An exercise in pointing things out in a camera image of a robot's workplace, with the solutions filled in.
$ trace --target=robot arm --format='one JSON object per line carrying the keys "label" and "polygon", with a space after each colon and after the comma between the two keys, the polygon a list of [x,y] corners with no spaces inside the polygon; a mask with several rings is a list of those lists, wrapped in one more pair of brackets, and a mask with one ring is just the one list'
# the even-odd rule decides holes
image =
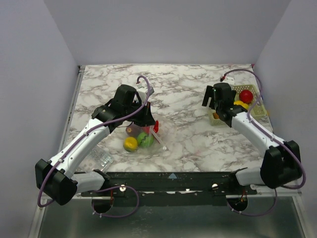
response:
{"label": "robot arm", "polygon": [[213,87],[207,86],[203,106],[216,110],[219,118],[229,127],[236,129],[256,146],[264,157],[261,167],[245,168],[234,172],[235,180],[239,185],[250,184],[266,185],[277,188],[288,182],[299,179],[302,172],[293,158],[281,145],[290,149],[300,161],[299,146],[294,141],[286,142],[266,130],[252,116],[247,117],[247,110],[240,105],[234,105],[236,92],[228,83],[217,83]]}
{"label": "robot arm", "polygon": [[[114,98],[95,109],[92,118],[72,142],[48,162],[41,159],[36,164],[37,187],[41,188],[49,171],[56,166],[50,175],[50,179],[46,182],[44,192],[58,204],[66,204],[77,193],[100,189],[106,180],[105,174],[101,171],[81,174],[75,174],[75,171],[89,152],[123,121],[119,120],[106,126],[99,125],[135,112],[145,100],[146,92],[147,89],[142,87],[139,87],[137,91],[131,86],[120,85]],[[150,87],[149,94],[151,95],[153,92],[153,88]],[[138,126],[154,125],[155,120],[151,114],[151,104],[148,102],[145,107],[128,120]],[[69,149],[70,152],[61,159]]]}

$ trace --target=green fruit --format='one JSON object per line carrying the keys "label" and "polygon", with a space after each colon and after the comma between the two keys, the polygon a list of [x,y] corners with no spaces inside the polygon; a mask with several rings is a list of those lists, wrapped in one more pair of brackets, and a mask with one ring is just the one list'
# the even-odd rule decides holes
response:
{"label": "green fruit", "polygon": [[146,148],[153,144],[154,137],[152,135],[148,135],[146,132],[142,132],[138,135],[137,141],[139,146]]}

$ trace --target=yellow lemon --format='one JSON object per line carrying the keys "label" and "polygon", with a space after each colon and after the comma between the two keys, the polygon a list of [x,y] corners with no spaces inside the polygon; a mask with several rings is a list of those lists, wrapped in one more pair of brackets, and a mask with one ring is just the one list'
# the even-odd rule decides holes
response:
{"label": "yellow lemon", "polygon": [[123,142],[123,148],[126,151],[133,152],[138,148],[138,141],[134,137],[127,137]]}
{"label": "yellow lemon", "polygon": [[234,105],[240,105],[240,106],[244,107],[245,109],[249,109],[249,105],[244,103],[244,102],[242,102],[242,101],[235,101],[233,104]]}

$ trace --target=wicker basket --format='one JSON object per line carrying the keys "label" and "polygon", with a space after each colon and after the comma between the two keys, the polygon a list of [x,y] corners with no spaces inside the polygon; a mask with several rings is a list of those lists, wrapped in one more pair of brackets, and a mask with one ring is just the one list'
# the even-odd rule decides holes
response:
{"label": "wicker basket", "polygon": [[[254,101],[256,100],[256,98],[258,98],[259,93],[257,92],[257,88],[253,85],[253,84],[246,84],[246,85],[236,85],[233,86],[233,90],[237,91],[236,97],[235,97],[235,101],[239,100],[239,94],[243,91],[243,90],[249,90],[253,93],[253,100],[250,103],[253,104]],[[224,125],[225,123],[220,120],[220,119],[215,119],[213,117],[213,113],[215,113],[215,110],[209,108],[208,110],[208,116],[210,119],[210,122],[212,125]],[[262,117],[264,117],[266,115],[266,110],[264,108],[264,104],[262,102],[262,99],[260,99],[260,101],[258,102],[258,104],[252,109],[251,111],[251,116],[253,116],[253,118],[255,120],[259,120]]]}

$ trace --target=white wall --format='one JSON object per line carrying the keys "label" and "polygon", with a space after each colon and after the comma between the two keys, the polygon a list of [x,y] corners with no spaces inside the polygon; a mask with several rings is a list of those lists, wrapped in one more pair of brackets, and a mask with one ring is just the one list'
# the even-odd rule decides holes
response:
{"label": "white wall", "polygon": [[290,0],[45,0],[78,64],[255,63]]}
{"label": "white wall", "polygon": [[256,63],[274,132],[300,145],[306,210],[317,224],[317,1],[292,0]]}
{"label": "white wall", "polygon": [[57,152],[78,67],[43,0],[0,8],[0,237],[27,237],[34,166]]}

